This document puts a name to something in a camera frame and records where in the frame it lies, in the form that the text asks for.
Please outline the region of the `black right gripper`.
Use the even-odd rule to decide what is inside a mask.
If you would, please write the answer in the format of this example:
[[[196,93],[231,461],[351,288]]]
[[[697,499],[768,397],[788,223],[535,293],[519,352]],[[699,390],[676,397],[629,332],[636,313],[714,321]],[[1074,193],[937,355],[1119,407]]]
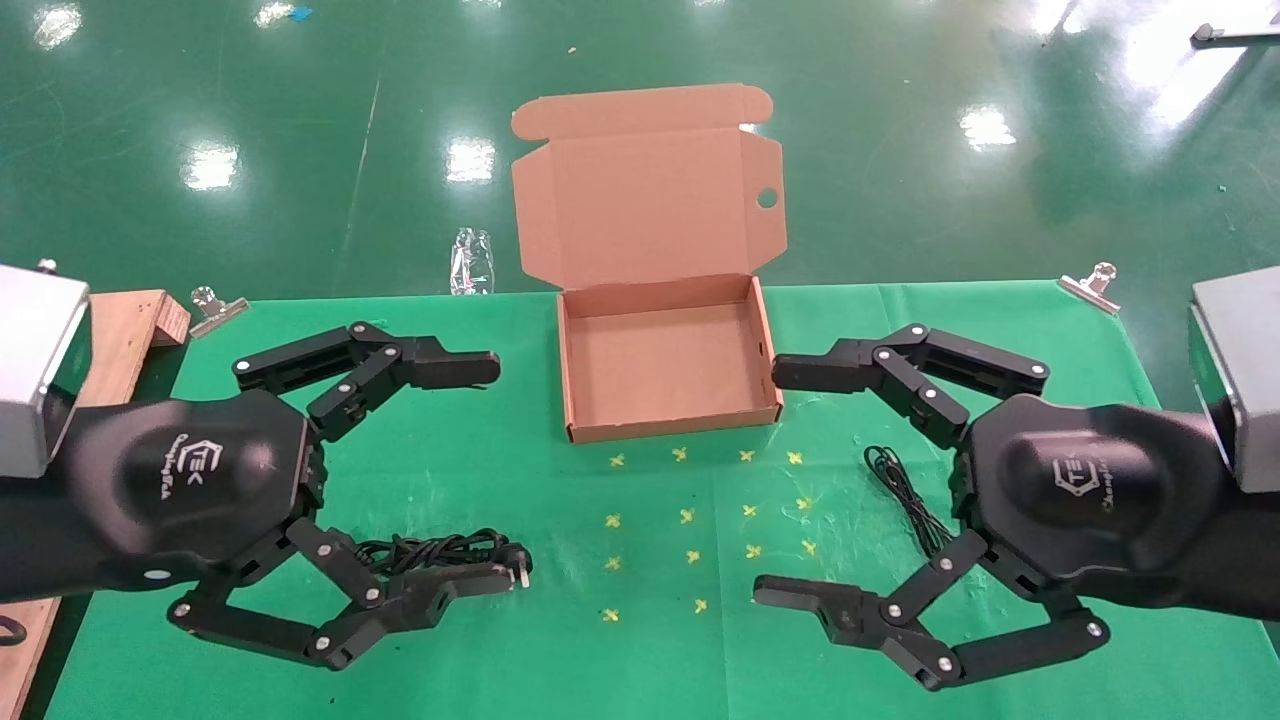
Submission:
[[[923,324],[841,338],[822,355],[776,355],[776,387],[872,392],[936,447],[957,447],[954,516],[966,530],[887,596],[759,575],[754,601],[813,614],[831,643],[878,651],[929,692],[1105,646],[1108,625],[1070,593],[1162,591],[1164,415],[1133,404],[1051,404],[1037,397],[1048,378],[1041,360]],[[938,380],[1005,401],[969,425],[970,413]],[[956,646],[934,637],[923,612],[975,566],[1016,593],[1048,593],[1037,598],[1046,623]]]

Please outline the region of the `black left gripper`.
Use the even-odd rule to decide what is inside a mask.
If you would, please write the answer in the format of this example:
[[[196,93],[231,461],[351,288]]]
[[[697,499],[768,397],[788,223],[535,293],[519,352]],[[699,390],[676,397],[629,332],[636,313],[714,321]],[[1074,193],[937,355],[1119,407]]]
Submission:
[[[406,387],[483,389],[498,380],[500,359],[357,322],[241,357],[232,370],[250,392],[76,414],[68,498],[81,539],[68,553],[72,591],[198,582],[168,611],[187,634],[340,671],[388,635],[438,626],[458,598],[521,585],[520,543],[492,528],[357,542],[302,518],[285,528],[276,556],[305,557],[348,603],[319,626],[230,605],[246,583],[233,575],[253,547],[316,505],[307,484],[324,474],[320,441],[343,438]],[[335,386],[306,407],[308,420],[276,397],[332,378]]]

